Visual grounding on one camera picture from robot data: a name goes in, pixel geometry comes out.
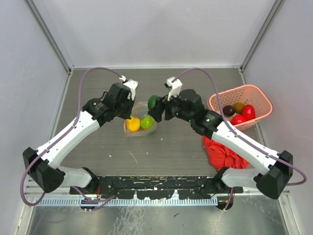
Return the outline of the red oval fruit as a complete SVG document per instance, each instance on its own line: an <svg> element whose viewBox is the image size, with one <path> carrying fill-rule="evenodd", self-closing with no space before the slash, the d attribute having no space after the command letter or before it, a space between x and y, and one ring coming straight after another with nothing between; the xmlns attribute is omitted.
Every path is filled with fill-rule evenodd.
<svg viewBox="0 0 313 235"><path fill-rule="evenodd" d="M250 121L256 118L255 110L252 105L246 105L242 109L241 115L246 121Z"/></svg>

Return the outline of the red apple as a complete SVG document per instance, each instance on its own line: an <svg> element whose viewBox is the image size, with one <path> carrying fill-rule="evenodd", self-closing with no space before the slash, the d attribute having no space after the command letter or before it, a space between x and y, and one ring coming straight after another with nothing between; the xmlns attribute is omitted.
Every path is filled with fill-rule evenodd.
<svg viewBox="0 0 313 235"><path fill-rule="evenodd" d="M246 118L243 115L235 115L230 121L230 123L234 126L244 122L246 122Z"/></svg>

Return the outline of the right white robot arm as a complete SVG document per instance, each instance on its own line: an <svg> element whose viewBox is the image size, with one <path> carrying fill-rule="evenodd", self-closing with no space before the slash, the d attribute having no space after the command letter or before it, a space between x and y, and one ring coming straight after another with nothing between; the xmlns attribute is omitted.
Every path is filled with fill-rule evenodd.
<svg viewBox="0 0 313 235"><path fill-rule="evenodd" d="M172 97L153 95L148 109L156 122L172 118L189 122L197 134L226 146L254 166L253 170L223 167L214 177L218 192L225 193L233 187L256 188L263 195L278 199L293 175L290 152L279 153L246 136L220 114L205 108L193 89Z"/></svg>

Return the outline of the clear zip top bag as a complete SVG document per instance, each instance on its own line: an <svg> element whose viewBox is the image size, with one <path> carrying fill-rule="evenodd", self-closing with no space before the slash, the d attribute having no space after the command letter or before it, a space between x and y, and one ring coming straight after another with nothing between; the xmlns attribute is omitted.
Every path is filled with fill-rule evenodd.
<svg viewBox="0 0 313 235"><path fill-rule="evenodd" d="M124 121L126 137L146 136L157 128L157 122L148 114L148 103L136 103L131 112L131 118Z"/></svg>

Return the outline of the yellow pear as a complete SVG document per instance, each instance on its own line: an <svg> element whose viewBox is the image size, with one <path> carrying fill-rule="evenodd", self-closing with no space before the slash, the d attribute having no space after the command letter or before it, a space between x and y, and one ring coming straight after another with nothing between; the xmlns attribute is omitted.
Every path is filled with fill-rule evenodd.
<svg viewBox="0 0 313 235"><path fill-rule="evenodd" d="M140 119L137 117L131 116L130 119L126 120L126 126L131 132L136 132L140 129Z"/></svg>

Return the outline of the dark green avocado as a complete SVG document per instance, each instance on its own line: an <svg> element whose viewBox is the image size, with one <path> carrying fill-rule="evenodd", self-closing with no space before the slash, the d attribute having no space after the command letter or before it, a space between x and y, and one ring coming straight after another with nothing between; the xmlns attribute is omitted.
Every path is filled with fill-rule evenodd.
<svg viewBox="0 0 313 235"><path fill-rule="evenodd" d="M154 106L156 105L156 101L158 99L157 95L152 95L148 100L148 109L152 110Z"/></svg>

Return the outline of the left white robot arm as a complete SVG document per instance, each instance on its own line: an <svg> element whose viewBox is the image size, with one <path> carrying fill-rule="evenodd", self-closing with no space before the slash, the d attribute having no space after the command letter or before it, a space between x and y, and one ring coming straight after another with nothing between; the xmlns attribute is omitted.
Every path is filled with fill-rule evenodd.
<svg viewBox="0 0 313 235"><path fill-rule="evenodd" d="M115 117L129 119L138 82L114 83L101 98L90 99L68 126L36 150L27 148L23 154L27 174L45 192L60 186L77 186L92 194L98 188L95 175L87 168L74 169L60 164L66 155L85 137Z"/></svg>

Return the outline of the green apple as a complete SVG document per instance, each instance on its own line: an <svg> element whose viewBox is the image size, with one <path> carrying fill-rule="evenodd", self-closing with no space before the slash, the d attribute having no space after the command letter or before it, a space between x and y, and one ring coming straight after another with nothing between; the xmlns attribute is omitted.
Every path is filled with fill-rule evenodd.
<svg viewBox="0 0 313 235"><path fill-rule="evenodd" d="M147 130L153 126L154 122L155 122L154 119L150 115L146 115L140 121L140 127L143 130Z"/></svg>

